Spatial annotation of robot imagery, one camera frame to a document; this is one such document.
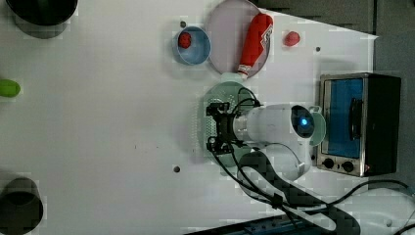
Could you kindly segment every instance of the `bowl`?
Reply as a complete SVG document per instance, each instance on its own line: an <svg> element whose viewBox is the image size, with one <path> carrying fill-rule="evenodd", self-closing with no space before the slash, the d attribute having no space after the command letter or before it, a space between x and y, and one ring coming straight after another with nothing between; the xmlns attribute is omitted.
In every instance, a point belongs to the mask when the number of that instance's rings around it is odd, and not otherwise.
<svg viewBox="0 0 415 235"><path fill-rule="evenodd" d="M188 32L191 36L191 45L187 49L178 45L181 33ZM188 26L177 33L173 39L173 54L175 59L184 65L194 66L205 62L210 56L210 39L199 27Z"/></svg>

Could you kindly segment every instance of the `metal frame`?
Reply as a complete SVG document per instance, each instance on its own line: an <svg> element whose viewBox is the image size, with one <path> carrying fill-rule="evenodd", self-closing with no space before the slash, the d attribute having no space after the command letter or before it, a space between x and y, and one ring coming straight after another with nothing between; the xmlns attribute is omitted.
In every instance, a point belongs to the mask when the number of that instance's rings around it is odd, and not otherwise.
<svg viewBox="0 0 415 235"><path fill-rule="evenodd" d="M339 79L354 79L354 78L362 78L363 79L363 107L362 107L362 121L361 121L361 138L360 138L360 157L359 159L350 159L340 156L328 155L324 154L327 151L323 152L324 150L328 149L328 138L329 134L326 134L323 142L318 146L317 150L317 167L320 169L331 170L338 173L350 174L354 176L363 177L365 172L365 161L366 161L366 122L367 122L367 87L368 87L368 78L369 73L352 73L352 74L323 74L321 75L320 79L320 106L323 109L323 116L329 123L329 112L330 112L330 93L331 87L328 85L326 86L326 82L330 82L330 80L339 80ZM335 162L333 168L327 168L323 165L323 162L330 158ZM354 170L351 172L346 172L341 165L345 162L351 162L354 165Z"/></svg>

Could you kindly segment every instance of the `black container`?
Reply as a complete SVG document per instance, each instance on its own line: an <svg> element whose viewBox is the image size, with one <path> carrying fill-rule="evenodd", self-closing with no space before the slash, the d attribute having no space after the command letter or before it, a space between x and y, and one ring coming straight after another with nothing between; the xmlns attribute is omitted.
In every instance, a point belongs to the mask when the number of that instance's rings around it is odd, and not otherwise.
<svg viewBox="0 0 415 235"><path fill-rule="evenodd" d="M20 235L33 230L43 217L36 184L28 178L10 182L0 196L0 233Z"/></svg>
<svg viewBox="0 0 415 235"><path fill-rule="evenodd" d="M6 0L16 25L30 36L47 39L68 26L77 0Z"/></svg>

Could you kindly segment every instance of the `white table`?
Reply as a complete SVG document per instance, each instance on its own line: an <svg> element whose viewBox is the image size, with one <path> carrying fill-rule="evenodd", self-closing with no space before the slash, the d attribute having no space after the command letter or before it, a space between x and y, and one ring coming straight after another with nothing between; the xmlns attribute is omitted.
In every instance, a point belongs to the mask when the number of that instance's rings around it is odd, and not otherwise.
<svg viewBox="0 0 415 235"><path fill-rule="evenodd" d="M46 214L33 234L182 234L281 214L203 157L198 99L220 76L172 59L180 19L201 24L218 2L79 1L50 40L0 16L0 76L23 87L0 99L0 180L38 183ZM320 73L372 70L373 36L270 14L271 55L246 82L262 102L313 104ZM281 46L287 30L298 47ZM361 180L314 168L299 184L339 197Z"/></svg>

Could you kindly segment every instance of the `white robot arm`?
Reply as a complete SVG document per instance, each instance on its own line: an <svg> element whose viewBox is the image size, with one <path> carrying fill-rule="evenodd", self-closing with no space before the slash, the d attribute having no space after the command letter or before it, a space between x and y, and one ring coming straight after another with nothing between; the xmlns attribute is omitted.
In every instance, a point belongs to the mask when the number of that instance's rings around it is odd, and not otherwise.
<svg viewBox="0 0 415 235"><path fill-rule="evenodd" d="M232 147L219 151L218 146L233 138L234 143L256 150L242 156L237 163L239 179L232 176L250 197L258 195L258 199L274 209L317 225L327 234L415 234L412 229L415 225L411 225L415 223L415 201L410 194L381 188L351 196L355 188L336 202L326 203L293 182L311 165L309 141L314 121L306 108L299 105L255 107L230 117L225 108L215 120L222 123L217 132L227 133L207 143L207 147L228 174L218 155L233 155ZM382 182L407 187L393 180ZM269 185L278 193L264 193L264 187Z"/></svg>

